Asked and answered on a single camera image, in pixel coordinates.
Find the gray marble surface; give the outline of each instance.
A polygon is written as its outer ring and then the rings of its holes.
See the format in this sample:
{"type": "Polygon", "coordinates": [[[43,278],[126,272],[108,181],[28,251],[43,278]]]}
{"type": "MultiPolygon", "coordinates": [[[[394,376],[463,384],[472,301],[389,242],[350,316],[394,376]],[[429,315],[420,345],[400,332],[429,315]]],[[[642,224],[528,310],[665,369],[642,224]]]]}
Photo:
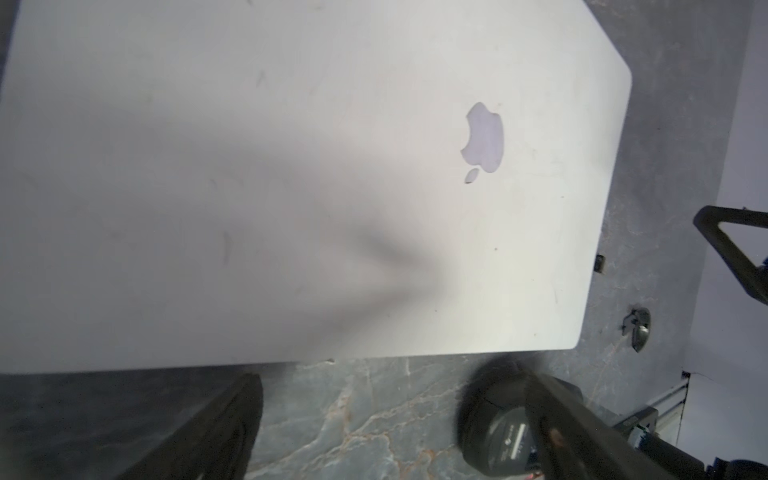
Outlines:
{"type": "MultiPolygon", "coordinates": [[[[14,4],[0,2],[4,25],[14,4]]],[[[566,379],[603,413],[629,412],[679,380],[706,247],[691,221],[717,194],[752,4],[588,4],[634,83],[599,246],[607,264],[578,346],[251,367],[265,405],[247,478],[482,478],[462,461],[455,423],[489,364],[566,379]],[[634,305],[654,318],[640,354],[619,330],[634,305]]],[[[0,377],[0,465],[23,478],[114,476],[238,371],[0,377]]]]}

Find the black object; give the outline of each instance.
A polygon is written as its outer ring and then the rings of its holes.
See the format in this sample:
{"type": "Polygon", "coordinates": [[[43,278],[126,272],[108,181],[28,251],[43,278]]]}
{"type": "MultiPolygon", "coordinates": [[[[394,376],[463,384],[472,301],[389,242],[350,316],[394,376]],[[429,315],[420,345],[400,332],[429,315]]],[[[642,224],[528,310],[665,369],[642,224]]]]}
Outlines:
{"type": "Polygon", "coordinates": [[[119,479],[242,479],[259,429],[262,405],[259,376],[242,375],[119,479]]]}
{"type": "Polygon", "coordinates": [[[611,429],[568,386],[529,372],[489,386],[462,430],[464,459],[494,477],[541,469],[547,480],[768,480],[768,467],[745,460],[716,458],[705,471],[704,463],[653,435],[657,412],[650,407],[611,429]]]}
{"type": "Polygon", "coordinates": [[[768,270],[766,262],[754,265],[720,229],[720,223],[738,223],[749,227],[768,228],[768,213],[736,208],[706,206],[694,217],[694,225],[707,242],[723,258],[749,296],[768,305],[768,270]]]}
{"type": "MultiPolygon", "coordinates": [[[[529,375],[522,372],[497,381],[469,407],[459,443],[464,460],[484,475],[508,477],[541,469],[525,414],[529,375]]],[[[577,386],[558,382],[582,401],[577,386]]]]}
{"type": "Polygon", "coordinates": [[[632,329],[632,348],[640,352],[650,336],[650,311],[642,307],[632,310],[632,313],[624,317],[621,333],[627,335],[629,329],[632,329]]]}
{"type": "Polygon", "coordinates": [[[704,463],[701,460],[659,439],[643,427],[636,426],[632,429],[629,444],[675,478],[706,478],[704,463]]]}
{"type": "Polygon", "coordinates": [[[766,480],[768,478],[768,466],[749,460],[726,462],[716,458],[712,466],[707,468],[707,478],[711,478],[711,480],[766,480]]]}
{"type": "Polygon", "coordinates": [[[603,267],[605,266],[605,257],[597,255],[594,258],[594,271],[597,273],[603,273],[603,267]]]}
{"type": "Polygon", "coordinates": [[[547,480],[674,478],[549,376],[528,377],[525,411],[547,480]]]}

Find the wall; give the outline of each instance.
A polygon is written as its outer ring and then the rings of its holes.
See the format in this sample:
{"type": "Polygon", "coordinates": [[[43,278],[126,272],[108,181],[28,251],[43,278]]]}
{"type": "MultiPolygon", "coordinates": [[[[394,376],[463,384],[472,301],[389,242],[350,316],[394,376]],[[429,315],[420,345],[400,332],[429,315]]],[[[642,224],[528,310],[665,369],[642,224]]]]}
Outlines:
{"type": "MultiPolygon", "coordinates": [[[[750,39],[717,197],[722,207],[768,211],[768,0],[753,11],[750,39]]],[[[768,256],[768,230],[723,225],[754,263],[768,256]]],[[[710,248],[684,368],[692,372],[677,446],[709,464],[768,464],[768,306],[742,290],[710,248]]]]}

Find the apple logo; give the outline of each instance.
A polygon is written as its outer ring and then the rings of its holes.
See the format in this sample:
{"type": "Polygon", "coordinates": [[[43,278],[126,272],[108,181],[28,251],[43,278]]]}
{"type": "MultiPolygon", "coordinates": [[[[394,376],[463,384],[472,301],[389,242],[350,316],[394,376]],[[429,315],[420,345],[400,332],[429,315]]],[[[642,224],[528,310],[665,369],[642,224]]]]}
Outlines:
{"type": "MultiPolygon", "coordinates": [[[[502,164],[504,156],[504,127],[502,117],[492,113],[478,102],[467,113],[469,123],[469,141],[462,149],[462,157],[472,165],[479,165],[486,173],[492,174],[502,164]]],[[[464,183],[470,184],[477,180],[480,173],[473,168],[467,173],[464,183]]]]}

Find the black metal frame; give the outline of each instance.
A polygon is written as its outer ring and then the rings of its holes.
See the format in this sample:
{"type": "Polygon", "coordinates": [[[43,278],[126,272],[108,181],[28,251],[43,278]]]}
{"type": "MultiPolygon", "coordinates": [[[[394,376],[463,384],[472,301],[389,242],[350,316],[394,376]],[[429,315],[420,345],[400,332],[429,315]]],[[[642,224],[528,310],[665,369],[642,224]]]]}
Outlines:
{"type": "Polygon", "coordinates": [[[694,225],[707,242],[723,258],[747,294],[768,305],[768,276],[765,266],[754,265],[735,243],[720,229],[720,223],[737,223],[749,227],[768,228],[768,213],[708,205],[696,214],[694,225]]]}
{"type": "Polygon", "coordinates": [[[656,421],[659,419],[659,411],[651,406],[644,406],[638,409],[636,412],[628,415],[621,421],[614,425],[614,430],[619,432],[621,436],[629,439],[629,435],[632,430],[638,425],[642,426],[649,432],[656,431],[656,421]]]}
{"type": "Polygon", "coordinates": [[[531,374],[525,412],[547,480],[673,480],[605,425],[556,379],[531,374]]]}
{"type": "Polygon", "coordinates": [[[262,410],[261,378],[243,374],[118,480],[240,480],[262,410]]]}

